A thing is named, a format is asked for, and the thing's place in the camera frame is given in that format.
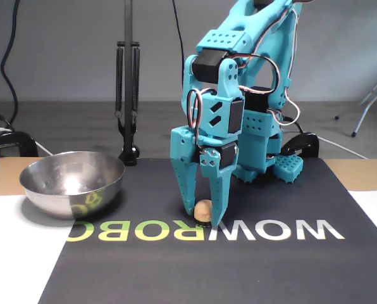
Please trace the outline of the teal gripper black servo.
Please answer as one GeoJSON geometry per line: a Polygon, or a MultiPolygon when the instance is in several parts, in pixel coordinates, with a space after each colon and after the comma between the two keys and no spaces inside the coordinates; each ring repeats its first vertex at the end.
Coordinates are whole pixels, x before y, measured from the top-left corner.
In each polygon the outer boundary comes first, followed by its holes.
{"type": "Polygon", "coordinates": [[[194,130],[181,126],[171,131],[170,159],[177,178],[184,209],[194,214],[197,168],[209,180],[211,192],[211,225],[218,226],[227,206],[232,165],[237,162],[238,137],[206,136],[200,132],[195,143],[194,130]]]}

